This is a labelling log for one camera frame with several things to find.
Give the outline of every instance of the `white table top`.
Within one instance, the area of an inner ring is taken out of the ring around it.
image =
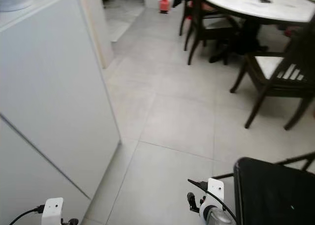
[[[206,1],[232,12],[279,22],[306,23],[315,12],[315,4],[308,0],[272,0],[272,3],[262,3],[259,0]]]

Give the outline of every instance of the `hallway floor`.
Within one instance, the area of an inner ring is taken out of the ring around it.
[[[186,195],[193,192],[198,201],[203,194],[187,178],[229,173],[243,156],[273,162],[315,150],[314,104],[285,131],[298,100],[270,97],[250,129],[244,128],[257,93],[248,77],[237,93],[229,92],[242,58],[210,64],[208,41],[186,65],[188,22],[179,37],[181,15],[145,9],[114,44],[116,58],[104,77],[123,143],[84,225],[201,225]],[[260,40],[271,51],[287,42],[274,26],[263,27]],[[234,211],[232,180],[224,186],[224,201]]]
[[[143,0],[109,0],[105,3],[110,40],[117,40],[144,10]]]

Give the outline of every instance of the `white cabinet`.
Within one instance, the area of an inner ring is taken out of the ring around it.
[[[54,197],[64,198],[65,220],[82,221],[90,200],[4,121],[0,126],[0,224]],[[40,225],[40,220],[40,214],[31,213],[16,225]]]
[[[120,139],[79,0],[42,6],[0,40],[0,112],[92,198]]]

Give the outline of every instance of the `black cable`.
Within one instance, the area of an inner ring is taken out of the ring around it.
[[[217,197],[216,197],[214,194],[212,194],[211,192],[209,192],[209,191],[203,189],[202,187],[200,187],[197,182],[194,182],[194,181],[191,180],[191,179],[188,179],[188,181],[189,181],[190,183],[194,184],[195,186],[197,186],[198,188],[202,189],[205,193],[211,195],[214,199],[216,199],[216,200],[223,206],[223,208],[226,209],[226,210],[229,212],[229,214],[232,216],[232,218],[234,219],[234,221],[235,221],[236,224],[237,224],[235,215],[234,215],[233,212],[227,207],[227,205],[223,203],[222,200],[220,200],[219,198],[217,198]]]
[[[15,220],[13,220],[9,225],[13,225],[16,221],[18,221],[21,217],[23,217],[24,215],[26,214],[29,214],[31,212],[38,212],[39,214],[42,214],[43,211],[44,211],[44,207],[45,205],[42,204],[42,205],[39,205],[38,207],[34,208],[34,209],[31,209],[29,211],[26,211],[24,213],[22,213],[21,215],[17,216]]]
[[[9,225],[14,224],[16,221],[18,221],[18,220],[19,220],[21,217],[23,217],[24,215],[29,214],[29,213],[31,213],[31,212],[35,212],[35,211],[36,211],[36,209],[31,209],[31,210],[29,210],[29,211],[26,211],[26,212],[22,213],[21,215],[17,216],[16,219],[13,220]]]

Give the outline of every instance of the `table leg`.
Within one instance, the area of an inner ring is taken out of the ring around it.
[[[261,46],[257,39],[261,24],[253,20],[246,20],[239,34],[231,38],[230,43],[219,53],[210,57],[209,62],[214,63],[222,58],[226,58],[230,52],[244,55],[248,52],[266,51],[268,47]]]

